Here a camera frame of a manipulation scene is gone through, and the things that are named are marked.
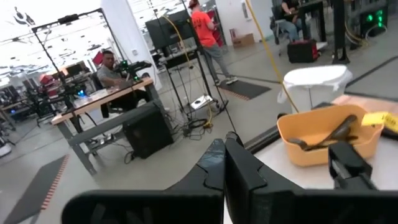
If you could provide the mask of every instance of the wall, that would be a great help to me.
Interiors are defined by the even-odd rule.
[[[152,55],[149,52],[148,45],[132,14],[128,1],[101,0],[101,7],[115,35],[115,41],[119,44],[120,48],[122,48],[124,57],[130,62],[146,60],[155,65]],[[149,73],[152,77],[157,90],[162,88],[155,66],[143,69],[138,73],[142,75],[144,72]]]
[[[220,15],[221,24],[223,25],[224,36],[227,45],[232,45],[230,29],[236,29],[238,35],[253,33],[254,40],[261,40],[260,33],[253,21],[244,18],[241,0],[215,0],[217,5],[218,14]],[[251,0],[251,6],[259,21],[261,30],[264,37],[272,35],[269,28],[269,17],[271,13],[271,0]]]
[[[254,22],[244,18],[240,0],[216,0],[216,5],[227,45],[232,45],[230,29],[236,29],[238,35],[253,33],[255,40],[261,39]]]
[[[251,7],[256,15],[264,38],[273,35],[269,25],[272,17],[272,1],[271,0],[251,0]]]

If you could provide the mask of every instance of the metal pole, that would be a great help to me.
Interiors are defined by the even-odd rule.
[[[155,17],[156,17],[156,19],[157,19],[157,22],[159,23],[160,31],[162,32],[163,36],[165,37],[164,30],[163,30],[163,28],[162,28],[162,26],[161,26],[161,24],[160,24],[159,18],[157,17],[157,11],[156,11],[156,9],[154,9],[154,14],[155,14]],[[170,53],[171,53],[172,58],[174,58],[172,49],[170,48],[170,45],[168,45],[167,47],[168,47],[169,50],[170,50]],[[171,81],[171,83],[172,83],[172,86],[173,86],[175,95],[177,96],[178,103],[180,104],[181,112],[182,112],[183,114],[185,114],[185,116],[187,117],[188,120],[191,120],[192,118],[191,118],[190,114],[187,113],[187,112],[185,111],[185,108],[184,108],[184,106],[183,106],[183,104],[182,104],[180,95],[179,95],[179,93],[178,93],[178,91],[177,91],[177,87],[175,86],[174,81],[173,81],[173,78],[172,78],[172,76],[171,76],[171,74],[170,74],[170,72],[169,72],[169,69],[167,68],[167,60],[166,60],[165,68],[166,68],[166,71],[167,71],[167,75],[169,76],[170,81]],[[188,93],[187,93],[187,90],[185,89],[185,84],[184,84],[184,81],[183,81],[181,75],[180,75],[180,78],[181,78],[181,82],[182,82],[182,85],[183,85],[183,88],[184,88],[184,91],[185,91],[185,95],[187,96],[187,99],[188,99],[188,101],[189,101],[190,99],[188,98]]]
[[[203,70],[203,67],[200,62],[199,51],[196,51],[196,54],[198,57],[198,64],[199,64],[199,68],[200,68],[201,77],[202,77],[203,81],[205,82],[207,93],[209,94],[209,96],[211,96],[213,98],[213,95],[211,94],[211,91],[210,91],[209,83],[207,82],[207,79],[206,79],[205,71]]]
[[[50,56],[49,52],[48,52],[47,49],[45,48],[43,42],[40,40],[39,36],[37,35],[36,30],[35,30],[35,29],[32,29],[32,31],[33,31],[33,33],[35,34],[37,40],[39,41],[39,44],[42,46],[42,48],[43,48],[45,54],[46,54],[47,57],[50,59],[52,65],[54,66],[55,70],[57,71],[58,76],[59,76],[60,79],[61,79],[62,85],[63,85],[63,86],[66,86],[67,83],[66,83],[66,81],[65,81],[65,77],[63,76],[63,74],[61,74],[61,72],[60,72],[60,70],[58,69],[57,65],[55,64],[54,60],[52,60],[52,57]]]

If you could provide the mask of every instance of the red t-shirt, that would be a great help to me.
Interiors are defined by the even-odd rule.
[[[211,47],[216,44],[213,31],[207,27],[207,24],[212,22],[207,13],[200,11],[192,13],[192,22],[202,46]]]

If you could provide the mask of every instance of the wooden workbench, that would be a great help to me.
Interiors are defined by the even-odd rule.
[[[106,90],[105,94],[103,94],[103,92],[101,94],[94,93],[93,95],[89,96],[86,99],[85,103],[80,104],[77,106],[77,108],[75,108],[74,114],[79,115],[79,114],[89,112],[93,109],[97,109],[105,103],[109,103],[110,101],[112,101],[116,98],[119,98],[121,96],[124,96],[134,90],[138,90],[147,85],[151,85],[151,84],[153,84],[153,82],[154,81],[151,78],[143,78],[143,81],[141,83],[134,85],[131,88],[127,88],[124,90],[120,90],[119,88],[112,88],[112,89]],[[56,125],[58,123],[64,122],[65,120],[68,120],[72,117],[73,117],[72,113],[58,114],[53,118],[53,120],[51,120],[51,123],[53,125]]]

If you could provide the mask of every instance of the black speaker box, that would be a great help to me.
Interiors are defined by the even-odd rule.
[[[154,110],[148,110],[141,119],[134,119],[123,124],[123,133],[134,150],[135,156],[146,159],[173,144],[173,137],[164,119],[160,109],[154,108]]]
[[[291,63],[312,63],[318,59],[317,43],[301,40],[287,45],[287,56]]]

